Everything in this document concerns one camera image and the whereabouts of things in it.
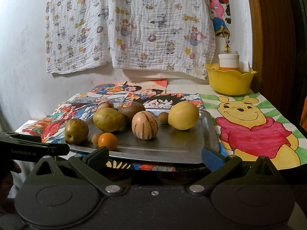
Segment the white wall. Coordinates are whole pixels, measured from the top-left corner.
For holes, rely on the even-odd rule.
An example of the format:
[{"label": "white wall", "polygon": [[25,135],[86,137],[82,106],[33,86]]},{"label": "white wall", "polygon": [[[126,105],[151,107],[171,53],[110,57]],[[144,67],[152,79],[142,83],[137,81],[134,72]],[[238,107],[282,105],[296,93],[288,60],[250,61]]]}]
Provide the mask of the white wall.
[{"label": "white wall", "polygon": [[[129,80],[111,65],[67,75],[47,74],[46,0],[0,0],[0,4],[0,127],[15,130],[29,119],[50,115],[60,102],[101,82]],[[248,0],[230,0],[230,4],[232,48],[242,60],[251,62]],[[195,79],[169,82],[204,83]]]}]

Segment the silver screw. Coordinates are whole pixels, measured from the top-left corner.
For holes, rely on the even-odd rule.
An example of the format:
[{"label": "silver screw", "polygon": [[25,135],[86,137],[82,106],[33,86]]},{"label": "silver screw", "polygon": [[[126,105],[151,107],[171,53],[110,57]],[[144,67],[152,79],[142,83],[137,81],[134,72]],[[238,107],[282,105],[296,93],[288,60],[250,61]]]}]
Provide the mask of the silver screw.
[{"label": "silver screw", "polygon": [[189,189],[194,193],[202,192],[205,190],[205,188],[202,185],[197,185],[197,184],[191,185]]},{"label": "silver screw", "polygon": [[106,191],[108,193],[116,193],[120,190],[120,187],[117,185],[108,185],[106,186]]},{"label": "silver screw", "polygon": [[159,194],[158,191],[152,191],[152,192],[151,192],[151,195],[158,195],[158,194]]}]

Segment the yellow bowl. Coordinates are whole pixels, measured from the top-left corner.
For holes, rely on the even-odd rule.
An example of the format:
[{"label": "yellow bowl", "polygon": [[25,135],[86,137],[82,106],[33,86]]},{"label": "yellow bowl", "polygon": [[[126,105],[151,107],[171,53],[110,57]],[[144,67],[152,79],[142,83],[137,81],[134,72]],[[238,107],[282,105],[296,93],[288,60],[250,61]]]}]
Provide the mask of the yellow bowl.
[{"label": "yellow bowl", "polygon": [[251,86],[251,81],[256,71],[250,68],[249,73],[239,71],[221,71],[211,69],[212,64],[207,64],[209,84],[213,90],[226,95],[246,94]]}]

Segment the white container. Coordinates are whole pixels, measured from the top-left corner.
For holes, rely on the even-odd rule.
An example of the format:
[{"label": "white container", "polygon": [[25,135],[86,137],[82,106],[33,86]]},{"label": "white container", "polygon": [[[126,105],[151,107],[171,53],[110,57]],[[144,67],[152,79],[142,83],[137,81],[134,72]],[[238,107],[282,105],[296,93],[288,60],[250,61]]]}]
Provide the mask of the white container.
[{"label": "white container", "polygon": [[236,70],[239,71],[239,58],[240,55],[237,51],[232,51],[231,53],[220,53],[220,70],[228,71],[228,70]]}]

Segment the bear's ear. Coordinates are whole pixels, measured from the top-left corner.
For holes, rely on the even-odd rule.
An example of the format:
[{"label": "bear's ear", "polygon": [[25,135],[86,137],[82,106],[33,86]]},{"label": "bear's ear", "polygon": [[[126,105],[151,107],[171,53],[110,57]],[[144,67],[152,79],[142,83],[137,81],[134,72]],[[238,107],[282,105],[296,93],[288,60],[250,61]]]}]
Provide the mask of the bear's ear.
[{"label": "bear's ear", "polygon": [[253,103],[253,104],[259,102],[259,100],[256,99],[256,98],[244,98],[244,99],[242,99],[242,101],[244,101],[244,102],[249,102],[249,103]]},{"label": "bear's ear", "polygon": [[222,103],[225,103],[225,102],[228,102],[228,101],[229,101],[229,98],[228,98],[228,97],[221,96],[221,97],[219,97],[219,101],[222,102]]}]

